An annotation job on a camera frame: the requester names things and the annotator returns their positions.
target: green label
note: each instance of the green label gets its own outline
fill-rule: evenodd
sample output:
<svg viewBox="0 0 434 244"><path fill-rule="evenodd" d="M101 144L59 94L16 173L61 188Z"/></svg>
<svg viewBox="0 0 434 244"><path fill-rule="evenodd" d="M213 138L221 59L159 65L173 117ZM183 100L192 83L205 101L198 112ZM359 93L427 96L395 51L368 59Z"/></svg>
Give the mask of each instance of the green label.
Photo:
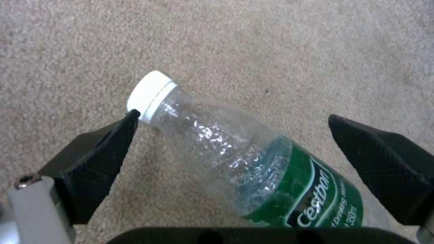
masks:
<svg viewBox="0 0 434 244"><path fill-rule="evenodd" d="M269 200L245 218L269 227L362 225L362 198L355 186L284 137L270 143L265 155L276 148L285 150L288 168Z"/></svg>

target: plastic water bottle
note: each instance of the plastic water bottle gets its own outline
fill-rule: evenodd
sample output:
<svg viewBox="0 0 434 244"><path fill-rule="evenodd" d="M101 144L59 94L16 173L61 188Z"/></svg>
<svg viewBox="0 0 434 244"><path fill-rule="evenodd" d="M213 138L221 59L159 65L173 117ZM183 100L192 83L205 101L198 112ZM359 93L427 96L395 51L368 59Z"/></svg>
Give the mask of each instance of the plastic water bottle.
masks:
<svg viewBox="0 0 434 244"><path fill-rule="evenodd" d="M389 228L384 209L327 164L249 113L192 97L164 74L147 74L128 111L163 131L205 191L270 227Z"/></svg>

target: floor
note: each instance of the floor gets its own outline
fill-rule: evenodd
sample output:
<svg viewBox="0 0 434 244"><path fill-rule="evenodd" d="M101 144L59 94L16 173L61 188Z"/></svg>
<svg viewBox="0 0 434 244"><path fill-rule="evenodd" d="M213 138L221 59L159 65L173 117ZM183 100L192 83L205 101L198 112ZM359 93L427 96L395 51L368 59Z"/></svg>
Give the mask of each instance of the floor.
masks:
<svg viewBox="0 0 434 244"><path fill-rule="evenodd" d="M331 137L331 113L434 152L432 0L6 0L0 13L3 198L76 135L120 119L154 69L257 114L361 188ZM77 243L140 226L244 225L141 125ZM414 238L415 228L391 225Z"/></svg>

